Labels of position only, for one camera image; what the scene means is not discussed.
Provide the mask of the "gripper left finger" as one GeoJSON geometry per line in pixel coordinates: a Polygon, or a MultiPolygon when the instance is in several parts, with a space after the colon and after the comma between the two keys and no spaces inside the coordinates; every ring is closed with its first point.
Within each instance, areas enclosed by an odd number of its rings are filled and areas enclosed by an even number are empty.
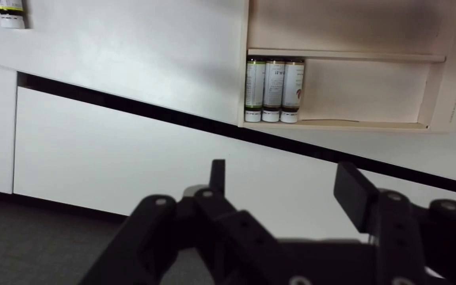
{"type": "Polygon", "coordinates": [[[287,284],[279,241],[225,197],[226,161],[213,160],[208,185],[180,201],[141,200],[80,285],[160,285],[179,252],[196,249],[214,285],[287,284]]]}

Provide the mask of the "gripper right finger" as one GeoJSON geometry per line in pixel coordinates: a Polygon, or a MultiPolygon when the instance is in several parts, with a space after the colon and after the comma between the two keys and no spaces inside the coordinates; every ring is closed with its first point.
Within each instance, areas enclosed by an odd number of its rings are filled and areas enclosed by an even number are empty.
{"type": "Polygon", "coordinates": [[[374,186],[353,164],[337,164],[334,197],[375,247],[377,285],[456,285],[456,200],[428,207],[374,186]]]}

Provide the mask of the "beige cardboard tray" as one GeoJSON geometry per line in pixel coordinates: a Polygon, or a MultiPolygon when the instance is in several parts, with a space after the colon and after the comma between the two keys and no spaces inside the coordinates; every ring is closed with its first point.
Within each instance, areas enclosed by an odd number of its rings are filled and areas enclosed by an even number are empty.
{"type": "Polygon", "coordinates": [[[442,133],[456,127],[456,0],[244,0],[242,57],[304,60],[296,123],[253,128],[442,133]]]}

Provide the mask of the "brown bottle green-banded label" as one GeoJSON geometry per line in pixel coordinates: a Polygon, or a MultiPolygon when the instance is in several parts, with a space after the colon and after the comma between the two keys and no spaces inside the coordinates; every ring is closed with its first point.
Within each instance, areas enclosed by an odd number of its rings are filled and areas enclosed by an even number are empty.
{"type": "Polygon", "coordinates": [[[260,57],[248,57],[246,63],[244,119],[259,122],[264,101],[266,62],[260,57]]]}

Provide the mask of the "brown bottle white label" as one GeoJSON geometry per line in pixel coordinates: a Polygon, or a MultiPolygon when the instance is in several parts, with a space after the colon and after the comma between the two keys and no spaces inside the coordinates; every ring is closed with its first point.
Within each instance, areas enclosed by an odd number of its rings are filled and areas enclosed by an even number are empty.
{"type": "Polygon", "coordinates": [[[282,58],[270,58],[266,61],[264,102],[261,117],[264,122],[279,121],[284,75],[285,61],[282,58]]]}

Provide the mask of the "brown bottle red-marked label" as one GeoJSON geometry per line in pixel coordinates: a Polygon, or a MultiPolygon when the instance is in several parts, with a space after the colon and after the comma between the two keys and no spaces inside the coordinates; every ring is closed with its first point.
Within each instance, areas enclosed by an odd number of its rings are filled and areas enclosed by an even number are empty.
{"type": "Polygon", "coordinates": [[[305,62],[303,59],[293,59],[286,62],[281,98],[281,122],[294,124],[298,121],[304,70],[305,62]]]}

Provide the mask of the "brown bottle yellow-banded label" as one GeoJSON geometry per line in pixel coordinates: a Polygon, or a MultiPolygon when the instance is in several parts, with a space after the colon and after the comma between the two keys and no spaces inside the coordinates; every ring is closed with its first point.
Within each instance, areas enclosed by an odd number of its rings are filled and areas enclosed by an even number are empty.
{"type": "Polygon", "coordinates": [[[0,0],[0,25],[6,29],[25,29],[22,0],[0,0]]]}

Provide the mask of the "wide white cabinet door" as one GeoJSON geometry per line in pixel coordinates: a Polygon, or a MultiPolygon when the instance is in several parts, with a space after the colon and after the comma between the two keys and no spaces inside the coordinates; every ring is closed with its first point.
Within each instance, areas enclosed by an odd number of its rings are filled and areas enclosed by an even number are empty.
{"type": "Polygon", "coordinates": [[[363,239],[333,196],[336,165],[19,87],[14,193],[128,215],[180,199],[226,159],[226,196],[278,238],[363,239]]]}

